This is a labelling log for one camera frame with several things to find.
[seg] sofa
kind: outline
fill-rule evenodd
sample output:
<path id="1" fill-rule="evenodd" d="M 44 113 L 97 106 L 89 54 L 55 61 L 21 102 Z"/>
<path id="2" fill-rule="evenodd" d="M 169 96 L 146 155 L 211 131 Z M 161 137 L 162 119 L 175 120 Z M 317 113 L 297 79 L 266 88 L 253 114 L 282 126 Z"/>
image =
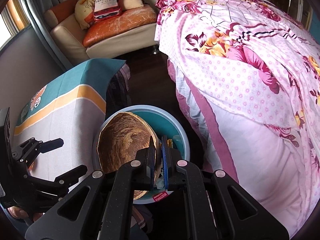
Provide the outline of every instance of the sofa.
<path id="1" fill-rule="evenodd" d="M 129 9 L 118 17 L 82 30 L 75 18 L 77 0 L 66 0 L 45 12 L 50 35 L 73 65 L 91 58 L 114 58 L 153 46 L 157 14 L 149 5 Z"/>

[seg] brown bowl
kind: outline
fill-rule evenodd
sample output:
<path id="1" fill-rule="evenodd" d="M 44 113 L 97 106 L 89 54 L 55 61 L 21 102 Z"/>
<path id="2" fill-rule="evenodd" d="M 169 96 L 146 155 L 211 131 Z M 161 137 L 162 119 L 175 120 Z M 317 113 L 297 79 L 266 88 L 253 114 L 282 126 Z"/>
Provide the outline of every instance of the brown bowl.
<path id="1" fill-rule="evenodd" d="M 159 139 L 142 118 L 130 112 L 115 115 L 100 132 L 97 152 L 102 170 L 110 173 L 118 170 L 122 164 L 134 160 L 138 150 L 149 147 L 150 136 L 156 148 L 156 180 L 161 170 Z M 145 193 L 146 191 L 135 190 L 134 199 Z"/>

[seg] silver bolt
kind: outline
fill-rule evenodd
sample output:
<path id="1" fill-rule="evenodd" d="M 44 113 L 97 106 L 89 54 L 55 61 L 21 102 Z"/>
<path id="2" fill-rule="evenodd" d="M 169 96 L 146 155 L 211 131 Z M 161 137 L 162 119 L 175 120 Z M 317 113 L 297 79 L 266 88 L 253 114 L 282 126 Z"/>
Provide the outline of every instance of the silver bolt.
<path id="1" fill-rule="evenodd" d="M 226 173 L 222 170 L 216 171 L 216 176 L 219 178 L 223 178 L 226 175 Z"/>
<path id="2" fill-rule="evenodd" d="M 132 166 L 132 167 L 138 167 L 138 166 L 140 166 L 140 165 L 141 165 L 141 162 L 140 162 L 140 161 L 133 160 L 133 161 L 131 162 L 131 166 Z"/>
<path id="3" fill-rule="evenodd" d="M 187 166 L 187 162 L 185 161 L 185 160 L 179 160 L 178 162 L 177 162 L 177 164 L 178 164 L 178 166 L 180 166 L 180 167 L 184 167 L 184 166 Z"/>
<path id="4" fill-rule="evenodd" d="M 95 179 L 100 178 L 103 175 L 102 171 L 94 171 L 92 173 L 92 177 L 94 177 Z"/>

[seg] sofa leg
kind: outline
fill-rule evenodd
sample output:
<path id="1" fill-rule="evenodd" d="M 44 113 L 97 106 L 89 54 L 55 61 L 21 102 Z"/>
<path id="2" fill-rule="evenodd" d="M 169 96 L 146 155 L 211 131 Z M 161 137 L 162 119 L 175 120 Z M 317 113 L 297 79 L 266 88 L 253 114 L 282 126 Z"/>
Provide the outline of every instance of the sofa leg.
<path id="1" fill-rule="evenodd" d="M 158 54 L 158 53 L 160 53 L 160 51 L 159 51 L 159 45 L 157 44 L 157 45 L 153 45 L 153 51 L 152 51 L 152 54 Z"/>

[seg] finger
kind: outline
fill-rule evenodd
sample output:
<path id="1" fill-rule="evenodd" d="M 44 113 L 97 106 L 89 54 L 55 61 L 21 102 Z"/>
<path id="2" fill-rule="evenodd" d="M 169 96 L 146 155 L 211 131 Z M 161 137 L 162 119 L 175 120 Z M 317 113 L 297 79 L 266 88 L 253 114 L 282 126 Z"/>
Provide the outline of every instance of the finger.
<path id="1" fill-rule="evenodd" d="M 9 213 L 17 219 L 23 219 L 27 218 L 28 214 L 24 210 L 22 210 L 20 207 L 10 207 L 8 208 Z"/>
<path id="2" fill-rule="evenodd" d="M 33 221 L 36 222 L 42 216 L 43 216 L 43 213 L 35 213 L 33 215 Z"/>

